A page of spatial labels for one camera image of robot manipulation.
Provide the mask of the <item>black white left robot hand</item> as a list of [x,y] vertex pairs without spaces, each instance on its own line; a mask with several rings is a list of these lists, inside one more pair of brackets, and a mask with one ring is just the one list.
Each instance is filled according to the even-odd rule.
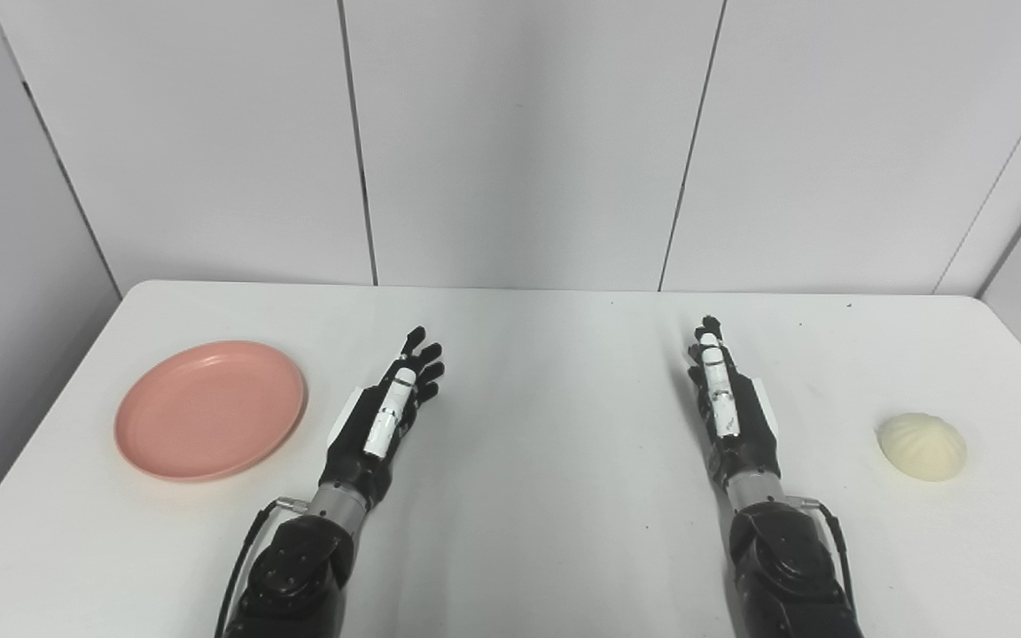
[[384,500],[402,439],[421,405],[439,392],[441,355],[442,344],[426,343],[425,327],[415,327],[379,383],[358,395],[329,445],[320,487],[347,490],[369,511]]

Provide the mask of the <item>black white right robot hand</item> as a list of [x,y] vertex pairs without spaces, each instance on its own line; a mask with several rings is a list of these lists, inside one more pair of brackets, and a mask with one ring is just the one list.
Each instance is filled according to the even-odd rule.
[[722,339],[721,322],[706,315],[688,347],[693,361],[689,379],[697,389],[698,414],[704,420],[709,476],[721,488],[737,475],[782,476],[777,440],[753,379],[738,370]]

